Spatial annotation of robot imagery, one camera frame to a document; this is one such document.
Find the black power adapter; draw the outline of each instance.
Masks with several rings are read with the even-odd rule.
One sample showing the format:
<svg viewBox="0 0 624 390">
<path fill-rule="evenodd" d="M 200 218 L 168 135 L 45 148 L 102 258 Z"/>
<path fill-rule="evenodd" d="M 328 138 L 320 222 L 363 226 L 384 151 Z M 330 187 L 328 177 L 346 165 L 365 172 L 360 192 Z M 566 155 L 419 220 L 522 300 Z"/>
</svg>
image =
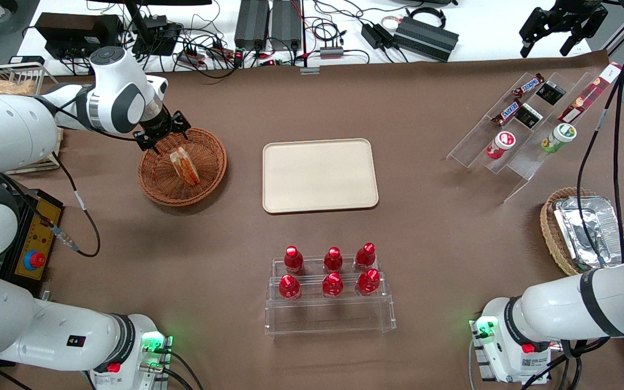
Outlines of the black power adapter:
<svg viewBox="0 0 624 390">
<path fill-rule="evenodd" d="M 376 30 L 372 29 L 372 26 L 367 23 L 364 23 L 362 25 L 362 37 L 365 38 L 365 40 L 367 41 L 367 43 L 369 43 L 369 46 L 371 46 L 372 49 L 378 49 L 379 46 L 382 45 L 382 38 L 379 36 Z"/>
<path fill-rule="evenodd" d="M 382 46 L 387 49 L 390 47 L 395 47 L 397 44 L 396 38 L 394 35 L 391 35 L 389 31 L 387 31 L 381 24 L 375 24 L 372 29 L 377 33 L 379 38 L 382 40 Z"/>
</svg>

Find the brown tabletop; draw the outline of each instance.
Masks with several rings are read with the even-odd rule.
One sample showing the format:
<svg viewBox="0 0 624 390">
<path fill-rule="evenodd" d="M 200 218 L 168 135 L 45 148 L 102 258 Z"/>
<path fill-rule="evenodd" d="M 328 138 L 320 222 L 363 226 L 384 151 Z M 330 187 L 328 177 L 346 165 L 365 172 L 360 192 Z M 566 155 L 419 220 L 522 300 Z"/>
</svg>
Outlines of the brown tabletop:
<svg viewBox="0 0 624 390">
<path fill-rule="evenodd" d="M 102 236 L 86 259 L 57 245 L 50 288 L 57 302 L 142 313 L 175 336 L 175 351 L 206 390 L 313 388 L 466 389 L 468 319 L 490 300 L 564 274 L 548 254 L 539 210 L 575 185 L 602 102 L 579 139 L 556 153 L 515 197 L 516 180 L 468 171 L 448 152 L 523 72 L 599 73 L 602 53 L 568 59 L 324 67 L 319 76 L 270 67 L 225 81 L 168 74 L 166 106 L 217 135 L 228 153 L 223 184 L 193 207 L 152 203 L 137 183 L 141 151 L 92 133 L 65 133 L 62 160 Z M 601 131 L 584 187 L 612 197 L 612 121 Z M 262 208 L 262 148 L 275 141 L 366 138 L 379 205 L 372 210 L 269 215 Z M 624 117 L 621 192 L 624 205 Z M 93 249 L 91 227 L 61 171 L 25 176 L 62 200 L 62 227 Z M 272 257 L 374 242 L 394 293 L 390 333 L 279 337 L 264 333 Z M 186 373 L 180 366 L 175 370 Z M 34 390 L 88 390 L 78 373 L 7 369 Z M 0 388 L 16 388 L 0 378 Z M 171 388 L 179 388 L 171 383 Z M 518 388 L 483 383 L 476 388 Z M 624 388 L 624 341 L 584 356 L 579 389 Z"/>
</svg>

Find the wrapped sandwich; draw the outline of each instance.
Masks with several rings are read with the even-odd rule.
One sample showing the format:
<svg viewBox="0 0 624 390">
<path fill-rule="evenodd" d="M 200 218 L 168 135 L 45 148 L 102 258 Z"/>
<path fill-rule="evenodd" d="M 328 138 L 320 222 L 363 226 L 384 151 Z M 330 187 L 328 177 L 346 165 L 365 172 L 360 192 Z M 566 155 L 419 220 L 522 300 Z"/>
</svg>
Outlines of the wrapped sandwich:
<svg viewBox="0 0 624 390">
<path fill-rule="evenodd" d="M 189 158 L 189 155 L 186 154 L 186 151 L 181 146 L 170 153 L 170 161 L 185 185 L 198 185 L 201 183 L 191 158 Z"/>
</svg>

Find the round wicker basket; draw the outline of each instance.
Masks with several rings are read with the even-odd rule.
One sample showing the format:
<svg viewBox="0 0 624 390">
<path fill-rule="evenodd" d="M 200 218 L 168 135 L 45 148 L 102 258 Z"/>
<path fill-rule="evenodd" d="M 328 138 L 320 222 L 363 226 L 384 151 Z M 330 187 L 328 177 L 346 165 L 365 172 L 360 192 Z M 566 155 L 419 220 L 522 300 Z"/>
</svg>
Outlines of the round wicker basket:
<svg viewBox="0 0 624 390">
<path fill-rule="evenodd" d="M 581 193 L 583 197 L 592 197 L 593 195 L 596 195 L 595 192 L 585 190 L 584 188 L 582 188 Z M 555 215 L 553 214 L 553 203 L 562 198 L 576 196 L 577 187 L 561 188 L 560 190 L 553 192 L 541 208 L 541 230 L 543 231 L 545 244 L 548 246 L 550 255 L 552 255 L 552 258 L 557 263 L 557 266 L 569 276 L 581 274 L 581 271 L 574 266 L 574 262 L 572 261 L 569 252 L 567 252 L 567 245 L 565 244 L 564 238 L 562 238 L 562 233 L 560 232 L 560 228 L 557 226 L 557 220 L 555 220 Z M 622 233 L 624 234 L 624 224 L 622 225 L 622 230 Z"/>
<path fill-rule="evenodd" d="M 173 133 L 158 141 L 160 153 L 145 151 L 139 163 L 139 184 L 156 203 L 168 206 L 186 206 L 208 197 L 223 180 L 228 158 L 223 144 L 215 135 L 200 128 L 186 132 L 188 140 Z M 199 173 L 201 183 L 185 185 L 170 162 L 170 153 L 178 146 L 184 148 Z"/>
</svg>

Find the acrylic display rack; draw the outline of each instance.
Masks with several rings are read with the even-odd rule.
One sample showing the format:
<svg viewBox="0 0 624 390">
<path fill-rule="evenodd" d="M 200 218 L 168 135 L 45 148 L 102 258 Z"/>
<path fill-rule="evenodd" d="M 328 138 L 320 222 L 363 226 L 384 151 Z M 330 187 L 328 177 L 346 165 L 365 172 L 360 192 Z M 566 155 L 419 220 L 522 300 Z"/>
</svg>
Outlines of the acrylic display rack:
<svg viewBox="0 0 624 390">
<path fill-rule="evenodd" d="M 380 271 L 381 284 L 369 296 L 355 291 L 361 272 L 354 271 L 354 254 L 344 254 L 339 274 L 343 279 L 343 292 L 336 298 L 322 295 L 324 257 L 305 257 L 305 275 L 295 276 L 300 282 L 302 296 L 293 301 L 284 299 L 278 291 L 281 277 L 287 272 L 282 258 L 273 259 L 271 277 L 266 292 L 265 332 L 275 337 L 281 335 L 305 335 L 344 333 L 374 330 L 386 333 L 397 327 L 394 301 L 386 275 L 379 259 L 373 267 Z"/>
<path fill-rule="evenodd" d="M 503 127 L 493 123 L 491 119 L 502 113 L 515 100 L 512 90 L 526 84 L 534 77 L 530 73 L 525 73 L 515 82 L 446 157 L 448 160 L 453 158 L 461 165 L 466 166 L 466 168 L 471 168 L 475 163 L 480 163 L 492 171 L 492 173 L 495 173 L 495 175 L 500 174 L 505 168 L 515 172 L 522 180 L 513 188 L 505 202 L 527 185 L 541 166 L 544 165 L 545 161 L 555 154 L 545 152 L 541 148 L 541 142 L 550 135 L 555 126 L 562 123 L 557 119 L 558 116 L 579 96 L 590 82 L 596 79 L 596 76 L 592 76 L 592 74 L 587 72 L 579 81 L 571 82 L 557 72 L 553 73 L 552 76 L 547 78 L 547 81 L 554 82 L 558 87 L 567 91 L 554 106 L 536 94 L 540 86 L 536 86 L 525 96 L 519 98 L 520 102 L 529 104 L 543 116 L 538 123 L 532 128 L 528 128 L 518 121 L 517 118 L 511 118 Z M 583 115 L 584 113 L 572 124 L 575 125 L 579 122 Z M 501 158 L 493 160 L 485 153 L 485 149 L 500 131 L 509 131 L 514 134 L 515 138 L 517 138 L 517 143 L 515 143 L 513 148 L 505 152 Z"/>
</svg>

